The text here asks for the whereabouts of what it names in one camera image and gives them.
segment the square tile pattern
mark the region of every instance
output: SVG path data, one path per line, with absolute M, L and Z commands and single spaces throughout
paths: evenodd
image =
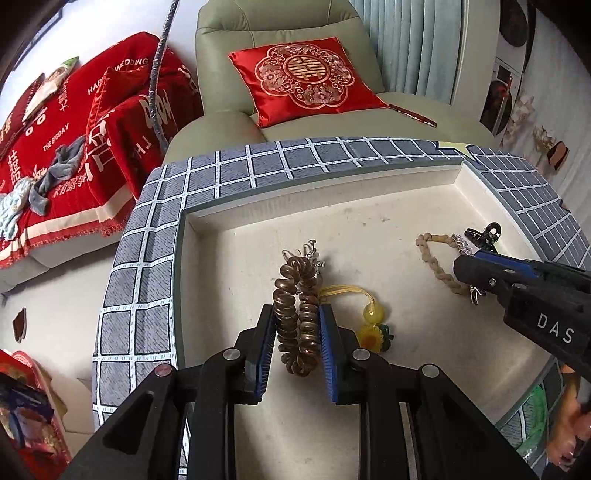
M 486 148 L 469 147 L 469 152 L 472 157 L 422 140 L 330 137 L 247 145 L 154 170 L 125 228 L 99 316 L 93 357 L 96 425 L 156 365 L 177 365 L 172 265 L 178 221 L 184 209 L 213 199 L 355 168 L 466 162 L 530 233 L 542 258 L 591 270 L 580 227 L 527 161 Z M 183 462 L 188 448 L 185 431 Z

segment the red pillowcase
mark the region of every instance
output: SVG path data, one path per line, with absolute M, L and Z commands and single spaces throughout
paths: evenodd
M 334 37 L 249 48 L 228 57 L 251 92 L 261 128 L 308 115 L 388 108 L 359 78 Z
M 22 119 L 25 116 L 25 110 L 44 79 L 45 74 L 42 73 L 32 84 L 29 85 L 29 87 L 27 87 L 27 90 L 22 93 L 17 104 L 12 109 L 12 112 L 10 112 L 10 115 L 6 118 L 6 122 L 0 130 L 0 161 L 4 158 L 8 149 L 25 128 L 25 125 L 22 123 Z

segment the screw head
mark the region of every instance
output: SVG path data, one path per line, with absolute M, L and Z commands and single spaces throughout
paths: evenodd
M 226 360 L 238 360 L 240 358 L 240 350 L 238 348 L 229 348 L 228 350 L 224 351 L 223 357 Z
M 154 373 L 157 377 L 166 377 L 167 375 L 170 375 L 172 371 L 173 367 L 171 367 L 169 364 L 160 364 L 154 368 Z
M 370 353 L 365 348 L 358 348 L 357 350 L 353 351 L 353 358 L 355 358 L 356 360 L 359 360 L 360 362 L 367 360 L 369 358 L 369 356 L 370 356 Z
M 435 365 L 425 365 L 421 369 L 421 371 L 423 372 L 423 375 L 425 375 L 425 377 L 435 378 L 439 376 L 439 369 Z

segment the beige braided cord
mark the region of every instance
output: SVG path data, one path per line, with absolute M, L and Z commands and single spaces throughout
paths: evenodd
M 438 242 L 441 244 L 447 244 L 452 248 L 457 248 L 456 241 L 449 235 L 432 235 L 427 232 L 424 235 L 418 236 L 415 240 L 415 245 L 421 251 L 423 261 L 429 264 L 429 267 L 431 267 L 431 270 L 433 270 L 433 273 L 435 273 L 435 277 L 438 280 L 444 282 L 452 292 L 458 295 L 469 295 L 470 287 L 456 281 L 452 275 L 446 273 L 445 270 L 439 266 L 437 258 L 431 255 L 427 242 Z

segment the black hair clip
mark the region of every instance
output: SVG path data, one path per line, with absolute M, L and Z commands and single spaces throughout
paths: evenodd
M 501 226 L 496 222 L 492 222 L 482 233 L 473 228 L 468 228 L 464 232 L 464 235 L 481 250 L 496 254 L 497 251 L 494 244 L 501 238 Z

